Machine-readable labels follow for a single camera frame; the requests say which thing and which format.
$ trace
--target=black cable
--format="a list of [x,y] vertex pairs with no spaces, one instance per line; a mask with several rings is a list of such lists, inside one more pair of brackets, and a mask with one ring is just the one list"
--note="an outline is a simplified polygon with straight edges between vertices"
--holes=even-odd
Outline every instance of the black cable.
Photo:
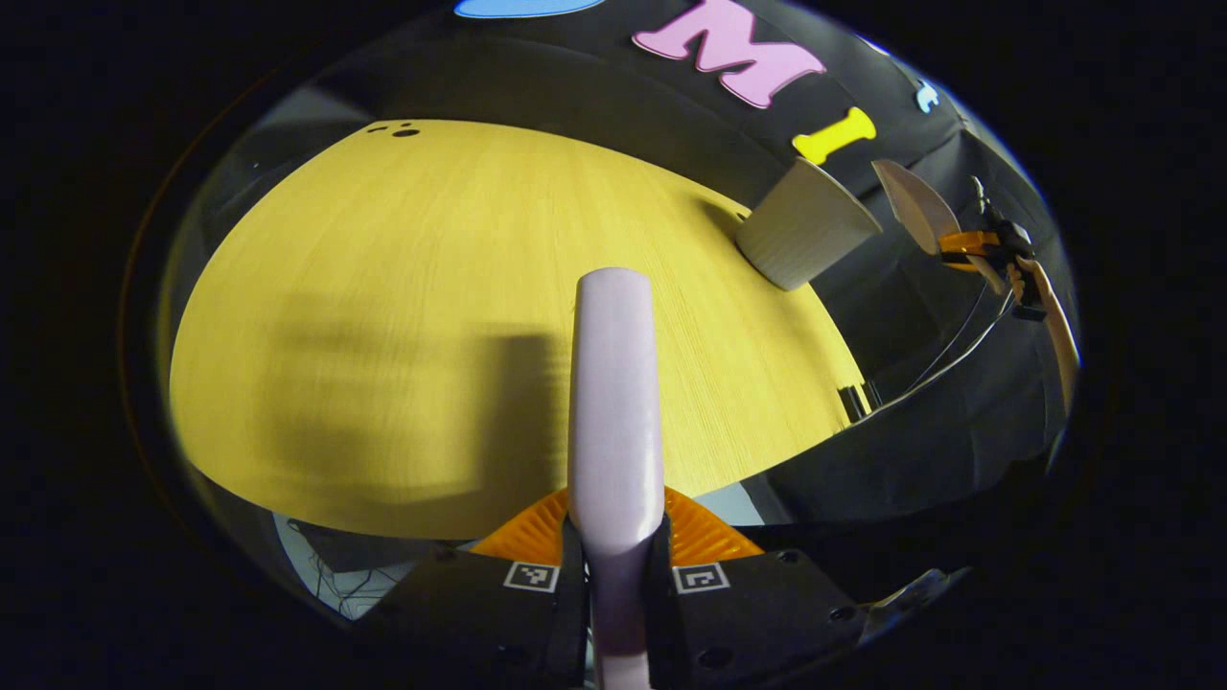
[[975,349],[980,346],[980,343],[983,343],[984,339],[989,336],[989,333],[993,331],[993,329],[996,327],[996,324],[1000,323],[1002,318],[1005,318],[1005,316],[1010,311],[1010,304],[1012,302],[1014,302],[1014,292],[1010,292],[1010,293],[1006,295],[1005,301],[1001,303],[1001,311],[998,312],[998,316],[993,319],[993,322],[989,323],[989,325],[985,327],[984,330],[978,336],[975,336],[975,340],[972,341],[972,344],[967,346],[967,350],[964,350],[962,355],[955,357],[955,361],[952,361],[948,365],[941,367],[940,370],[937,370],[936,372],[934,372],[933,374],[930,374],[929,378],[925,378],[920,383],[914,384],[914,388],[912,390],[901,393],[898,397],[896,397],[894,399],[892,399],[890,403],[886,403],[885,405],[877,408],[872,413],[869,413],[867,415],[865,415],[864,417],[861,417],[859,421],[856,421],[856,424],[864,424],[865,420],[872,417],[874,415],[880,415],[880,414],[882,414],[882,411],[888,410],[888,409],[893,408],[894,405],[898,405],[899,403],[907,400],[912,395],[915,395],[923,388],[928,387],[934,381],[937,381],[939,378],[941,378],[942,374],[945,374],[947,371],[950,371],[951,368],[953,368],[955,366],[957,366],[958,362],[962,362],[963,360],[966,360],[967,357],[969,357],[972,355],[972,352],[974,352]]
[[315,572],[318,573],[315,577],[315,598],[319,599],[319,586],[324,582],[324,568],[319,567],[319,556],[315,556]]
[[387,595],[388,595],[388,592],[384,591],[384,592],[380,592],[380,593],[372,592],[369,594],[351,594],[351,595],[346,597],[346,599],[383,599]]
[[941,361],[941,357],[944,357],[946,352],[950,351],[950,347],[958,341],[958,336],[962,335],[963,331],[967,330],[967,325],[972,323],[972,317],[975,316],[975,309],[977,307],[980,306],[980,300],[984,298],[984,292],[988,290],[988,287],[989,287],[988,282],[980,285],[980,292],[979,295],[975,296],[975,302],[972,303],[971,311],[967,312],[967,318],[963,319],[963,325],[958,327],[958,330],[955,333],[955,336],[950,339],[950,343],[946,343],[946,346],[941,349],[941,352],[937,352],[937,356],[933,359],[933,362],[930,362],[929,366],[926,366],[924,371],[920,372],[920,376],[918,376],[915,381],[909,383],[908,387],[903,389],[903,393],[901,393],[901,395],[912,390],[913,388],[915,388],[918,383],[924,381],[924,377],[929,376],[929,372],[933,371],[933,367],[937,366],[937,362]]
[[341,594],[341,591],[336,588],[336,583],[334,582],[334,583],[330,584],[328,582],[328,578],[324,578],[324,586],[328,588],[329,594],[331,594],[333,597],[336,597],[337,604],[334,605],[334,608],[339,607],[341,599],[344,598],[344,594]]
[[324,578],[324,584],[328,586],[328,591],[331,592],[334,597],[340,599],[342,597],[341,589],[336,586],[336,573],[329,572],[329,576]]
[[348,594],[346,594],[345,597],[341,597],[341,600],[337,602],[337,604],[336,604],[336,613],[341,613],[341,608],[345,607],[345,603],[348,602],[351,597],[353,597],[355,594],[357,594],[358,589],[362,589],[363,587],[367,586],[368,582],[371,582],[371,575],[372,575],[372,572],[373,571],[368,570],[367,571],[367,578],[362,581],[362,584],[358,584],[353,589],[350,589]]

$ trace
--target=pink letter m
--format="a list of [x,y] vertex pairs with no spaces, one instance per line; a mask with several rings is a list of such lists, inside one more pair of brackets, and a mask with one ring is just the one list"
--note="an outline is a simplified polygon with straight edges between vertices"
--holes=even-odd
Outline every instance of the pink letter m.
[[710,72],[752,63],[736,74],[720,75],[720,83],[756,108],[771,106],[771,97],[793,80],[826,68],[805,48],[793,43],[751,43],[755,16],[731,0],[703,0],[659,31],[631,37],[636,45],[670,60],[690,55],[686,44],[703,36],[696,66]]

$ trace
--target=metal bracket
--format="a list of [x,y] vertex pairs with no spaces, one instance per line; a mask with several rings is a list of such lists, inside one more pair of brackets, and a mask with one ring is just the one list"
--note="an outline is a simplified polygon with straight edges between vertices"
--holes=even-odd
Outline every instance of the metal bracket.
[[946,575],[937,568],[931,568],[894,594],[875,604],[869,604],[865,627],[856,645],[865,645],[877,638],[883,632],[898,625],[899,621],[929,605],[934,599],[941,597],[950,586],[962,580],[971,570],[969,567],[964,567]]

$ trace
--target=white cylindrical object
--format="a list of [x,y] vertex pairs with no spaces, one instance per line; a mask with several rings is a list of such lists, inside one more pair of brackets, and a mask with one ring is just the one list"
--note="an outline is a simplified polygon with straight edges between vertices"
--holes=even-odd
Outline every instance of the white cylindrical object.
[[850,192],[798,157],[737,230],[736,242],[767,280],[795,290],[881,232]]
[[599,686],[648,688],[640,581],[665,511],[652,284],[579,279],[571,374],[571,519],[591,576]]

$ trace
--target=screw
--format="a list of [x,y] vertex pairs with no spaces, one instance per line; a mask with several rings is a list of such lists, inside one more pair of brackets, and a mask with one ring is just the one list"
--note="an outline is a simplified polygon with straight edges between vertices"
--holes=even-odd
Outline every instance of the screw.
[[520,665],[529,661],[529,652],[519,645],[499,645],[494,651],[499,663],[508,665]]
[[856,609],[852,607],[839,607],[838,609],[831,609],[831,620],[842,621],[852,620],[856,615]]
[[698,665],[709,669],[724,668],[733,661],[733,649],[728,647],[708,647],[698,656]]

